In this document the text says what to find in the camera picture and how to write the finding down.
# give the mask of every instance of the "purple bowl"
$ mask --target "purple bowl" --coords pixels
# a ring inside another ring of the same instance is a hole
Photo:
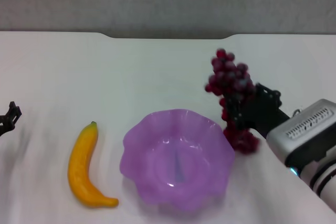
[[[221,127],[190,110],[147,115],[124,137],[120,172],[147,204],[193,211],[223,195],[235,153]]]

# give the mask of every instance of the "gray wall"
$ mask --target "gray wall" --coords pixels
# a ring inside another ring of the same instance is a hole
[[[0,30],[98,31],[112,37],[223,38],[336,33],[335,0],[0,0]]]

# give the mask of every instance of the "banana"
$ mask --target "banana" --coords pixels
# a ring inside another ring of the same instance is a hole
[[[87,207],[116,207],[118,199],[105,197],[89,178],[90,161],[97,140],[97,124],[92,122],[81,131],[72,149],[68,166],[69,185],[77,199]]]

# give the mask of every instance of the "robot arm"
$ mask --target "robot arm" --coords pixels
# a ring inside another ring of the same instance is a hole
[[[237,129],[257,130],[278,159],[336,212],[336,104],[322,99],[292,118],[280,106],[280,92],[261,84],[243,107],[227,99]]]

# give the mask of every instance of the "grapes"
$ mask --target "grapes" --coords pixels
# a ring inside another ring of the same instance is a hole
[[[255,152],[258,149],[259,139],[254,137],[248,129],[237,130],[235,128],[235,123],[227,110],[225,99],[227,97],[236,99],[240,106],[244,106],[247,100],[253,98],[256,88],[247,72],[248,66],[244,63],[235,65],[233,63],[235,55],[227,53],[222,48],[217,50],[216,56],[211,60],[215,74],[209,77],[205,91],[212,92],[217,96],[224,96],[219,101],[219,105],[223,107],[222,119],[227,122],[227,127],[223,133],[232,148],[243,154]]]

